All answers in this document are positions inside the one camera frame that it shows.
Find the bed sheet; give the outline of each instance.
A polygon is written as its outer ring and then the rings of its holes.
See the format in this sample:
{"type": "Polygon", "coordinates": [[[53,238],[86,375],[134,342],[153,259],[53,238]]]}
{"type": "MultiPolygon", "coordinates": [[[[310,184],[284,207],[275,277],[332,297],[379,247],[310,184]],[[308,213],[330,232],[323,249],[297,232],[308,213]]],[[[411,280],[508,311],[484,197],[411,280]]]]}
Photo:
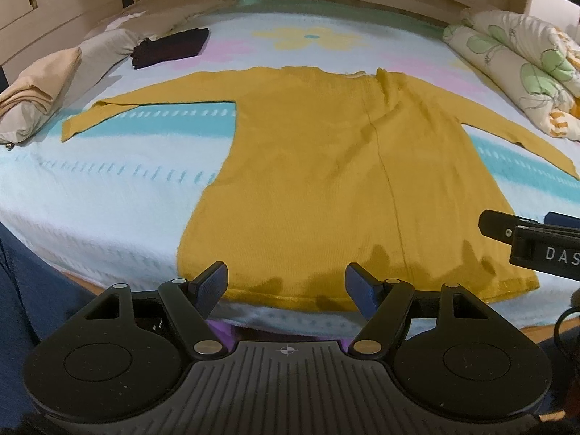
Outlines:
{"type": "MultiPolygon", "coordinates": [[[[60,142],[63,120],[111,97],[195,71],[318,66],[405,72],[488,106],[543,136],[580,167],[580,146],[549,139],[491,80],[442,41],[442,29],[388,11],[314,0],[240,0],[182,29],[208,26],[195,58],[135,71],[129,59],[13,151],[0,152],[0,221],[53,266],[101,286],[155,289],[175,278],[182,232],[218,175],[235,131],[232,103],[146,106],[60,142]]],[[[465,127],[516,214],[580,216],[578,182],[517,146],[465,127]]],[[[539,274],[540,288],[493,307],[518,327],[553,324],[578,288],[539,274]]],[[[305,313],[222,301],[213,318],[288,334],[352,337],[357,312],[305,313]]],[[[411,334],[433,325],[413,323],[411,334]]]]}

